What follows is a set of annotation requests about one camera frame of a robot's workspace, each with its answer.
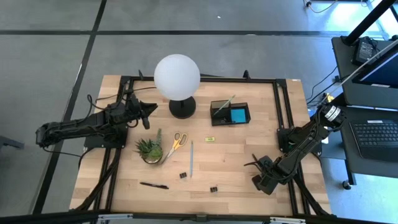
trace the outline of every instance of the gray floor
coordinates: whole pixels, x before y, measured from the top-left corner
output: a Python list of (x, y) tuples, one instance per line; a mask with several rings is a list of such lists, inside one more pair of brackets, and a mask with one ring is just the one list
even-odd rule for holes
[[(313, 6), (321, 9), (328, 4)], [(99, 5), (94, 0), (0, 0), (0, 29), (90, 30)], [(368, 12), (358, 3), (346, 2), (314, 14), (303, 8), (302, 1), (294, 0), (250, 4), (237, 0), (114, 0), (107, 3), (100, 29), (343, 31), (351, 30)], [(4, 147), (0, 152), (0, 216), (29, 212), (48, 156), (35, 146), (34, 131), (44, 122), (61, 119), (87, 40), (87, 36), (0, 35), (0, 135), (25, 142), (23, 151)], [(161, 58), (176, 53), (194, 59), (202, 73), (240, 77), (247, 69), (252, 77), (302, 79), (307, 97), (311, 87), (336, 65), (329, 37), (97, 36), (73, 118), (86, 114), (86, 95), (98, 94), (103, 75), (137, 75), (138, 69), (151, 75)], [(331, 82), (327, 79), (315, 92)], [(80, 154), (82, 145), (82, 139), (65, 141), (63, 151)], [(343, 161), (324, 159), (323, 172), (334, 214), (398, 222), (398, 180), (358, 175), (358, 186), (346, 191), (340, 187), (346, 179)], [(68, 209), (76, 173), (77, 159), (61, 156), (44, 212)]]

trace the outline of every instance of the scissors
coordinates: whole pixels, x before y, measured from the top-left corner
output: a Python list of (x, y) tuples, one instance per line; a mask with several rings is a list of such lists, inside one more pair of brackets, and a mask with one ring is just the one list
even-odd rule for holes
[(188, 135), (186, 133), (179, 133), (176, 132), (174, 133), (174, 144), (173, 147), (171, 148), (171, 150), (169, 151), (169, 153), (167, 154), (166, 158), (163, 160), (162, 163), (164, 163), (166, 161), (166, 159), (168, 159), (174, 151), (176, 151), (179, 147), (182, 147), (183, 145), (185, 145), (185, 143), (187, 143), (187, 139), (188, 139)]

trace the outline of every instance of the monitor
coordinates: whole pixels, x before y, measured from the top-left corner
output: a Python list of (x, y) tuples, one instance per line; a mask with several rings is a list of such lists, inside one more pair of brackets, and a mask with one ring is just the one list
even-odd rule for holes
[(398, 88), (398, 45), (380, 56), (359, 73), (353, 82), (379, 87)]

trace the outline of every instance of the plant pot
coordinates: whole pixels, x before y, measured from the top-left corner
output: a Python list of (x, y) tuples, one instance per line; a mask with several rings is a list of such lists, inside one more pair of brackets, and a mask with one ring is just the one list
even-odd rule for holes
[(159, 163), (162, 160), (162, 158), (163, 158), (163, 155), (156, 161), (149, 161), (149, 160), (145, 160), (145, 159), (142, 159), (142, 160), (148, 164), (156, 164), (156, 163)]

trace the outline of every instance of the yellow sticky note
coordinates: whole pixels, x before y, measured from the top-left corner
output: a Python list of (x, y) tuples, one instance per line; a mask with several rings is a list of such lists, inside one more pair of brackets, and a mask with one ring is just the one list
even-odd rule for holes
[(215, 141), (215, 140), (216, 140), (216, 138), (214, 138), (214, 137), (205, 137), (206, 142)]

